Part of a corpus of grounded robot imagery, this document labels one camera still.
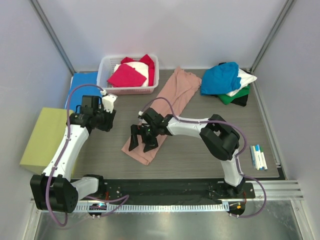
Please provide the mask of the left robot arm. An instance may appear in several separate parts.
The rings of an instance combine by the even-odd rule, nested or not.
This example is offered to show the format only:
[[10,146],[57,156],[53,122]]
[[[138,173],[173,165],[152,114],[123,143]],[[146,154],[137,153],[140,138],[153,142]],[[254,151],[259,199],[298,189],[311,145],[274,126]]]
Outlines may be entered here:
[[71,182],[74,165],[92,130],[109,132],[116,115],[116,95],[84,95],[77,111],[69,116],[62,141],[42,174],[35,174],[30,187],[39,210],[72,213],[79,200],[92,196],[101,200],[106,195],[104,178],[86,174]]

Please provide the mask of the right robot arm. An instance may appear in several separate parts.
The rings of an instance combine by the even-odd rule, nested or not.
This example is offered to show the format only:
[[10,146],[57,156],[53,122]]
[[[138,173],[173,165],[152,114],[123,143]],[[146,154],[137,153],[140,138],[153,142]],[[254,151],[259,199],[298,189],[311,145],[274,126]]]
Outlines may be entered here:
[[153,108],[139,114],[143,121],[141,125],[130,127],[131,137],[128,150],[131,152],[139,146],[138,136],[141,136],[147,153],[159,147],[158,136],[188,136],[201,139],[209,152],[220,160],[224,172],[224,187],[226,194],[237,198],[244,191],[245,178],[239,163],[240,135],[234,127],[218,114],[210,118],[191,119],[173,114],[162,116]]

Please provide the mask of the pink t-shirt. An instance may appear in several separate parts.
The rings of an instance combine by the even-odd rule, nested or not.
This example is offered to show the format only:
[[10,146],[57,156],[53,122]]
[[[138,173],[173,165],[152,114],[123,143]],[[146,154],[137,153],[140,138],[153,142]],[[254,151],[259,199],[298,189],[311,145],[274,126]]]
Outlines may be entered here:
[[[150,107],[165,117],[172,113],[169,107],[169,104],[171,104],[175,115],[179,116],[194,94],[198,91],[201,83],[201,78],[191,72],[186,72],[180,67],[177,67],[157,95],[158,97],[165,99],[155,100]],[[160,148],[157,147],[153,150],[143,152],[144,145],[142,144],[142,138],[140,136],[138,137],[138,143],[138,147],[130,151],[130,140],[127,140],[121,151],[138,162],[144,165],[149,165]]]

